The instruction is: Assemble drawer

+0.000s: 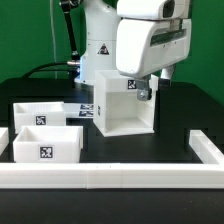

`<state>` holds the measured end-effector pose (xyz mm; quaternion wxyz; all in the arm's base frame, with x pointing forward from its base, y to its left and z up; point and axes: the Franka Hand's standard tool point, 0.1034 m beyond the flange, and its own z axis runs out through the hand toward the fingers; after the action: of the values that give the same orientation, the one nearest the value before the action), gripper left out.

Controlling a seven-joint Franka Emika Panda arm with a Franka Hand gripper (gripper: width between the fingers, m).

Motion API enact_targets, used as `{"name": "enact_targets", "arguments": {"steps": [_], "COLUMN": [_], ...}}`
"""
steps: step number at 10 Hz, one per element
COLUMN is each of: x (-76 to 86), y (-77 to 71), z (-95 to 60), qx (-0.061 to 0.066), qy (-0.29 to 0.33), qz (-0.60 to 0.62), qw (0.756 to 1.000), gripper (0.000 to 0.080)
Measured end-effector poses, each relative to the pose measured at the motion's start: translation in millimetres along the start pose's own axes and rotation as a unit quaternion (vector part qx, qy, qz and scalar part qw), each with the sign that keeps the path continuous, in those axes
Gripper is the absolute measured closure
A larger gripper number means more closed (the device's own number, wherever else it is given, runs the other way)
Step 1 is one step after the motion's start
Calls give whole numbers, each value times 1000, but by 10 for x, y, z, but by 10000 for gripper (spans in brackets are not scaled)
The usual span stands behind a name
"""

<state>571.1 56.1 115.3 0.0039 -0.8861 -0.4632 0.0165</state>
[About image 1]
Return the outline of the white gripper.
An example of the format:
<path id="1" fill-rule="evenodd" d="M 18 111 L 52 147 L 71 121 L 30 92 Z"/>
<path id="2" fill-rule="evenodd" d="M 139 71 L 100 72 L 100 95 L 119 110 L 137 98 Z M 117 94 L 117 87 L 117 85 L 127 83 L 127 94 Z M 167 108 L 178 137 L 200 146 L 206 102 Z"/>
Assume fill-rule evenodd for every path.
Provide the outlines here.
<path id="1" fill-rule="evenodd" d="M 116 66 L 121 75 L 136 79 L 137 99 L 152 97 L 147 75 L 187 58 L 191 20 L 144 21 L 123 19 L 117 30 Z"/>

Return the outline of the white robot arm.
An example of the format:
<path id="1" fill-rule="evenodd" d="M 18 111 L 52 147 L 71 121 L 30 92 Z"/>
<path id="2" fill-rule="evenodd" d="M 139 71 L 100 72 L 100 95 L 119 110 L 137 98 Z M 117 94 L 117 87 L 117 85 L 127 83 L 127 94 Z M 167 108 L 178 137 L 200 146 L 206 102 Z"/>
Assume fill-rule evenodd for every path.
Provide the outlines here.
<path id="1" fill-rule="evenodd" d="M 175 65 L 186 59 L 191 41 L 191 0 L 83 0 L 86 50 L 81 56 L 80 81 L 91 85 L 97 70 L 116 69 L 137 84 L 146 101 L 148 81 L 159 71 L 159 86 L 171 84 Z"/>

